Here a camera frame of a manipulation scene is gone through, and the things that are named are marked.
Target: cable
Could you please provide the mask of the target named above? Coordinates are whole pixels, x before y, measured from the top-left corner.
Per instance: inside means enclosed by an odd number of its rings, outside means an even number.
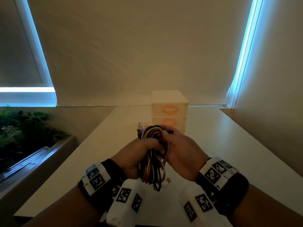
[[[154,138],[161,142],[162,127],[159,125],[148,126],[143,128],[141,123],[138,123],[138,138]],[[153,184],[154,190],[160,191],[161,183],[165,180],[165,163],[169,152],[169,142],[167,142],[167,150],[165,155],[162,156],[160,151],[155,149],[147,150],[146,155],[139,164],[140,178],[142,182]]]

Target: planter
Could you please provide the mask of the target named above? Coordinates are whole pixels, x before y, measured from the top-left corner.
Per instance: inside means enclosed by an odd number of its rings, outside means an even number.
[[[0,182],[1,226],[18,226],[14,213],[78,147],[75,136],[44,147],[4,172]]]

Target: orange oval handle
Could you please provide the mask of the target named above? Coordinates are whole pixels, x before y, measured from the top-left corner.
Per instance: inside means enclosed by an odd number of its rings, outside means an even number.
[[[167,118],[167,119],[163,119],[161,121],[161,124],[175,127],[178,125],[178,122],[172,118]]]
[[[166,105],[166,106],[162,107],[161,111],[164,114],[172,115],[172,114],[178,113],[179,108],[177,108],[176,106],[173,106],[173,105]]]

